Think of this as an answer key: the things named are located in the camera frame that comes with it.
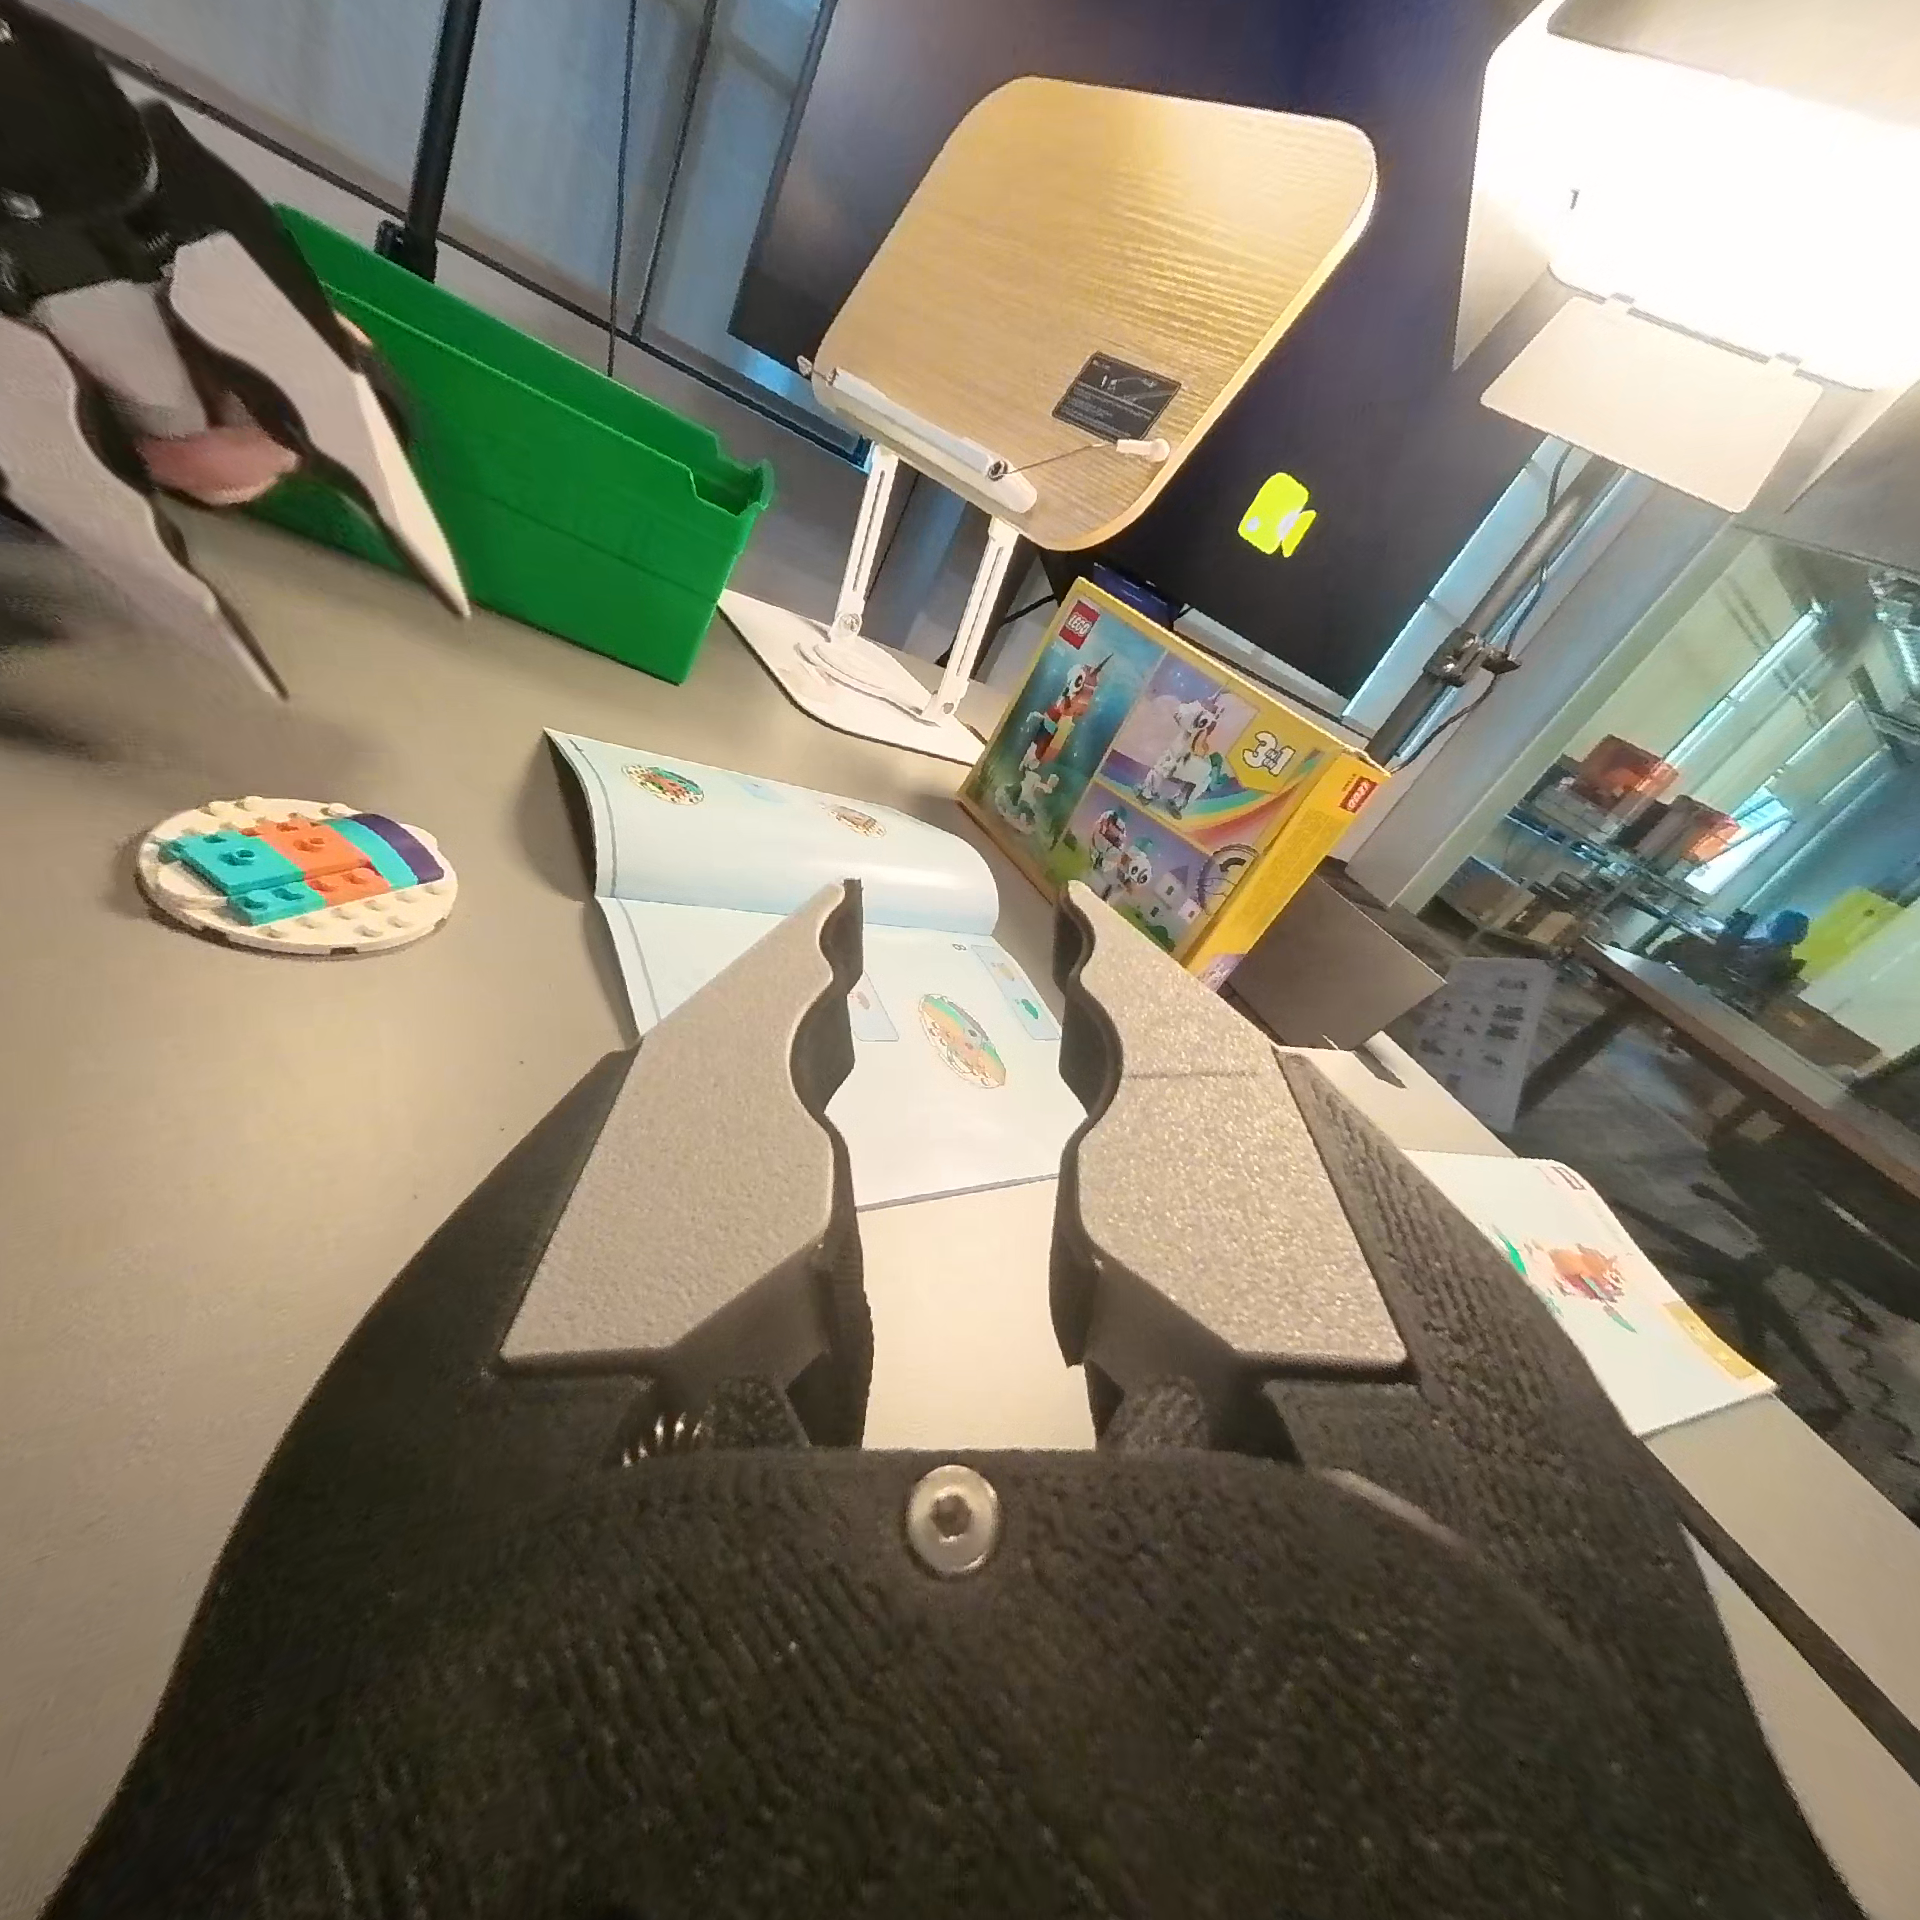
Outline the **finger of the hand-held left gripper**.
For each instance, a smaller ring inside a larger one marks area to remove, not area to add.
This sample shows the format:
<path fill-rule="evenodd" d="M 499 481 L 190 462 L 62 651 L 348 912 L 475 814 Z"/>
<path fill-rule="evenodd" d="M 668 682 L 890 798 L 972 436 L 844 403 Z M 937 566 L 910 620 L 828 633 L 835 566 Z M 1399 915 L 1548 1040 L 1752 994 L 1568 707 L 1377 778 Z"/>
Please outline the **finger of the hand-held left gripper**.
<path fill-rule="evenodd" d="M 323 281 L 276 223 L 243 236 L 216 226 L 184 240 L 166 301 L 184 331 L 272 397 L 295 446 L 381 525 L 392 548 L 460 617 L 466 583 L 362 363 L 362 341 L 332 308 Z"/>
<path fill-rule="evenodd" d="M 203 393 L 160 292 L 66 292 L 2 325 L 4 504 L 98 573 L 148 629 L 233 660 L 276 701 L 288 682 L 190 566 L 135 440 L 261 425 Z"/>

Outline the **small closed instruction booklet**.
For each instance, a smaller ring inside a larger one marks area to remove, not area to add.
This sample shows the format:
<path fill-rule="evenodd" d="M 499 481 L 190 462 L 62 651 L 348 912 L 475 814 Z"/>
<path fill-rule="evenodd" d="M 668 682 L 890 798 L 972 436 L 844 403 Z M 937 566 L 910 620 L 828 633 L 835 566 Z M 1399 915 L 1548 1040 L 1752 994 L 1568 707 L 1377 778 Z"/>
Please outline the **small closed instruction booklet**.
<path fill-rule="evenodd" d="M 1776 1396 L 1571 1165 L 1426 1151 L 1412 1162 L 1514 1263 L 1636 1438 Z"/>

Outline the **round white lego plate build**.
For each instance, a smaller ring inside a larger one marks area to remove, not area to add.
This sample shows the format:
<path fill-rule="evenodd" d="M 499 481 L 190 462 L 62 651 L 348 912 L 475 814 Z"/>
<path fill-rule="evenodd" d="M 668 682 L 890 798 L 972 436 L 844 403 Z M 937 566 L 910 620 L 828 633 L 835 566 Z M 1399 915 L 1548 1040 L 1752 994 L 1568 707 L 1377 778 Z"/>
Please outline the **round white lego plate build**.
<path fill-rule="evenodd" d="M 460 875 L 422 827 L 350 802 L 224 798 L 143 835 L 132 875 L 157 917 L 258 955 L 415 947 L 449 920 Z"/>

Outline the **open light blue instruction booklet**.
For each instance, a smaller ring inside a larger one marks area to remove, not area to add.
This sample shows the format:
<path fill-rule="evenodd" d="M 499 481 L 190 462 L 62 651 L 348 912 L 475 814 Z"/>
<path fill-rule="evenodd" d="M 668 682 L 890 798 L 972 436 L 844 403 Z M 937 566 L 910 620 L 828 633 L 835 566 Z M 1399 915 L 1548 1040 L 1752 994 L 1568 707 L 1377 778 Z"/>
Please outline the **open light blue instruction booklet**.
<path fill-rule="evenodd" d="M 831 881 L 860 886 L 854 1068 L 828 1108 L 858 1207 L 1052 1182 L 1086 1108 L 1060 1019 L 996 942 L 978 849 L 888 802 L 547 732 L 645 1035 Z"/>

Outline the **dark background table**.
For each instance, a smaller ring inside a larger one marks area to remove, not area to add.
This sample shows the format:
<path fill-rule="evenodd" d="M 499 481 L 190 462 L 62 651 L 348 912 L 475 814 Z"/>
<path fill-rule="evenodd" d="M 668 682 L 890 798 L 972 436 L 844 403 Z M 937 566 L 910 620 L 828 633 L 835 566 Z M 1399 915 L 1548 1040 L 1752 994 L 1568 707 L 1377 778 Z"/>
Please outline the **dark background table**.
<path fill-rule="evenodd" d="M 1682 1049 L 1781 1125 L 1815 1132 L 1904 1192 L 1918 1192 L 1914 1135 L 1866 1105 L 1836 1075 L 1808 1065 L 1756 1019 L 1647 955 L 1600 942 L 1584 942 L 1579 952 L 1631 1019 L 1666 1028 Z"/>

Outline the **wooden book stand white legs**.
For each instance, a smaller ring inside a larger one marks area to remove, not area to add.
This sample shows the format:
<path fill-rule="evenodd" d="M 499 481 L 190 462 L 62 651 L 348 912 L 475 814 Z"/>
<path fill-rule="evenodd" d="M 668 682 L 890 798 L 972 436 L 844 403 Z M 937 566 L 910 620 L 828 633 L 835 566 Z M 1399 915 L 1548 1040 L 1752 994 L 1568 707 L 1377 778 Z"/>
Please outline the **wooden book stand white legs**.
<path fill-rule="evenodd" d="M 824 338 L 812 397 L 872 444 L 830 620 L 744 592 L 719 615 L 814 721 L 970 766 L 957 720 L 1021 541 L 1118 536 L 1351 252 L 1381 191 L 1344 119 L 1018 78 L 915 185 Z M 860 629 L 899 467 L 985 513 L 925 685 Z"/>

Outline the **black tripod pole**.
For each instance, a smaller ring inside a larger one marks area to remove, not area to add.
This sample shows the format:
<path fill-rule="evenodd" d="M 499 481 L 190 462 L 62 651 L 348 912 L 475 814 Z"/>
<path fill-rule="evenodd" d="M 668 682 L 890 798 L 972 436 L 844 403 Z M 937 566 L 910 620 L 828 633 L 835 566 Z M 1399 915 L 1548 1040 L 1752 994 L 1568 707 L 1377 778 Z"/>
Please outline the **black tripod pole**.
<path fill-rule="evenodd" d="M 447 188 L 466 98 L 466 75 L 475 54 L 482 3 L 444 3 L 424 86 L 421 136 L 413 155 L 413 180 L 405 209 L 375 235 L 375 252 L 418 279 L 436 281 Z"/>

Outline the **large dark display screen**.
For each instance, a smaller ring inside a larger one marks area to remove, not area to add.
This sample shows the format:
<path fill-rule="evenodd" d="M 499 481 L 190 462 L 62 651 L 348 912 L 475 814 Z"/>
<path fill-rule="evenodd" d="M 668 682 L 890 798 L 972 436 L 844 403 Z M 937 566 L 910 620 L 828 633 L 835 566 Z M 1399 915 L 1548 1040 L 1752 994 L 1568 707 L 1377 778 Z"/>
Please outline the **large dark display screen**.
<path fill-rule="evenodd" d="M 1098 564 L 1354 697 L 1537 437 L 1454 368 L 1478 93 L 1521 4 L 843 3 L 803 60 L 777 188 L 732 308 L 795 363 L 872 261 L 941 138 L 1011 78 L 1111 84 L 1365 131 L 1370 226 L 1223 423 Z M 1294 558 L 1237 536 L 1287 470 L 1318 518 Z"/>

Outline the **studio light panel on stand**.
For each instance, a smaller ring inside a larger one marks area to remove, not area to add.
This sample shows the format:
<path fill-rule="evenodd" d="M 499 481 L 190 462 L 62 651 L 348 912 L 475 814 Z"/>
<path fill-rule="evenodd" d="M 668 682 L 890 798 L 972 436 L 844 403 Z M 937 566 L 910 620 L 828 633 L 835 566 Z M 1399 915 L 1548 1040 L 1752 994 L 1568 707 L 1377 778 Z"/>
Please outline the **studio light panel on stand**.
<path fill-rule="evenodd" d="M 1918 4 L 1531 4 L 1486 61 L 1454 363 L 1584 454 L 1370 750 L 1498 637 L 1621 475 L 1914 573 Z"/>

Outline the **person's left hand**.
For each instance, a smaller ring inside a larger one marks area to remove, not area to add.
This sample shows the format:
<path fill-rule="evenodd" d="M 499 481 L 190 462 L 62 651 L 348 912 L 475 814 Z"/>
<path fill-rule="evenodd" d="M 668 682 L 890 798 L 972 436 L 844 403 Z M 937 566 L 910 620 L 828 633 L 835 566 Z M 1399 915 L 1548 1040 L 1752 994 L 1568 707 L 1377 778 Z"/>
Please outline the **person's left hand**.
<path fill-rule="evenodd" d="M 254 423 L 141 436 L 135 450 L 157 488 L 213 508 L 247 505 L 301 470 L 301 450 Z"/>

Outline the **yellow lego set box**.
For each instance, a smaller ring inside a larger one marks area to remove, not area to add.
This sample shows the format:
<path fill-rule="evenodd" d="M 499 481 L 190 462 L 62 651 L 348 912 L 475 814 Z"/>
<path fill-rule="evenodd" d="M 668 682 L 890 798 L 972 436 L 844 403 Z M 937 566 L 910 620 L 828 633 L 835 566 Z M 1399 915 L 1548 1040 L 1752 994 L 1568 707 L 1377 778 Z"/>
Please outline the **yellow lego set box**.
<path fill-rule="evenodd" d="M 961 802 L 1048 900 L 1083 881 L 1221 991 L 1388 779 L 1344 732 L 1083 578 Z"/>

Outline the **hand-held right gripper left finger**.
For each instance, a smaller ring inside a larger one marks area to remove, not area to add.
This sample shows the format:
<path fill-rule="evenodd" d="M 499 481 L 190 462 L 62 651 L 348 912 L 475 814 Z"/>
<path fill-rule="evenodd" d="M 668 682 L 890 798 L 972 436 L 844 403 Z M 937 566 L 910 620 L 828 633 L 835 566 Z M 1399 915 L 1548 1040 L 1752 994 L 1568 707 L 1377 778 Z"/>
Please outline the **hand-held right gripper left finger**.
<path fill-rule="evenodd" d="M 642 1035 L 505 1331 L 505 1368 L 628 1371 L 687 1422 L 724 1381 L 758 1379 L 814 1445 L 860 1445 L 874 1331 L 830 1118 L 860 961 L 860 885 L 830 881 Z"/>

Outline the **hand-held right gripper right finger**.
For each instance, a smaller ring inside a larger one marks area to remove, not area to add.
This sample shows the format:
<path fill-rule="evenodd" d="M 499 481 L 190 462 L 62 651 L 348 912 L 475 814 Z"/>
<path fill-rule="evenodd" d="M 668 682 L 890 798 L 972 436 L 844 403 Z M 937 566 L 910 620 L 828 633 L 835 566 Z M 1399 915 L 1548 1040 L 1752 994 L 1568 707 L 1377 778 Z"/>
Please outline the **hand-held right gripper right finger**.
<path fill-rule="evenodd" d="M 1096 1427 L 1188 1381 L 1253 1427 L 1278 1379 L 1388 1385 L 1407 1344 L 1281 1049 L 1083 881 L 1060 898 L 1060 1072 L 1083 1108 L 1052 1226 L 1052 1328 Z"/>

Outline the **green plastic bin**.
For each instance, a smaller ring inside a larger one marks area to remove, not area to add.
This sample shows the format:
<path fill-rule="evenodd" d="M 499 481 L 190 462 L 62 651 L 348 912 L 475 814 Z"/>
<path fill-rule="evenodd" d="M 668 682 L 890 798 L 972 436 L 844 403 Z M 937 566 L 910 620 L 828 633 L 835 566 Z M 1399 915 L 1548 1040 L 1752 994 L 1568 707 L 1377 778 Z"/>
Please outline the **green plastic bin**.
<path fill-rule="evenodd" d="M 413 467 L 466 598 L 684 682 L 774 497 L 770 462 L 276 205 L 329 301 L 396 376 Z"/>

